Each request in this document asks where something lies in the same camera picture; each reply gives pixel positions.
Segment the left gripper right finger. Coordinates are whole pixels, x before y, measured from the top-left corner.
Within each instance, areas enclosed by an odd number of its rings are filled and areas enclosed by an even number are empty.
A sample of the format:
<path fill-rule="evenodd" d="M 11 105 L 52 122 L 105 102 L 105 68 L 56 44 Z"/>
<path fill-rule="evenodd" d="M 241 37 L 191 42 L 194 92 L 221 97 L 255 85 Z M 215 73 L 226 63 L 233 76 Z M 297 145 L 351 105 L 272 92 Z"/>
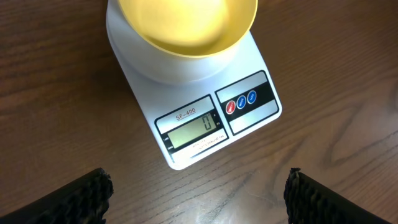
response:
<path fill-rule="evenodd" d="M 284 200 L 289 224 L 389 224 L 292 168 Z"/>

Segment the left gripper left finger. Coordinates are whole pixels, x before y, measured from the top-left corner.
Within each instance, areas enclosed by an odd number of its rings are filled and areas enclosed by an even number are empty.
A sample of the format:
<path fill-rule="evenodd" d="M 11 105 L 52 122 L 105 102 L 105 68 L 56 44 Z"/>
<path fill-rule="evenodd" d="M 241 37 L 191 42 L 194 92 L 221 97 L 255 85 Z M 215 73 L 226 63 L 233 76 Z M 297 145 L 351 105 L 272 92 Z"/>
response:
<path fill-rule="evenodd" d="M 97 168 L 1 217 L 1 224 L 104 224 L 113 193 L 110 175 Z"/>

